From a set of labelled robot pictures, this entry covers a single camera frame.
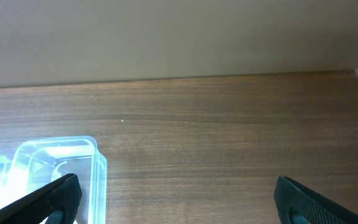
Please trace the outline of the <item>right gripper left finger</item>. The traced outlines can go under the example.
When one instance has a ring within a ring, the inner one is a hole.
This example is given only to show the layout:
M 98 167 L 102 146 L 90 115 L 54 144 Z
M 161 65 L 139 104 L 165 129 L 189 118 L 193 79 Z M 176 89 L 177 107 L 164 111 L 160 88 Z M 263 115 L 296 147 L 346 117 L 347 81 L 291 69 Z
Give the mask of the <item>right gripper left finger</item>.
M 73 224 L 81 197 L 78 176 L 66 174 L 0 209 L 0 224 Z

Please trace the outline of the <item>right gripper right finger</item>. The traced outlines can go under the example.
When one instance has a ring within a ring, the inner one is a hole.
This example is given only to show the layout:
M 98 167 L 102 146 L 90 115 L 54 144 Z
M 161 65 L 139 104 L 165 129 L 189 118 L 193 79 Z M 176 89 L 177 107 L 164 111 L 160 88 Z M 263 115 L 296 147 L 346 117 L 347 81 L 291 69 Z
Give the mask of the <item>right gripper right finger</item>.
M 289 177 L 278 178 L 273 198 L 282 224 L 358 223 L 358 214 Z

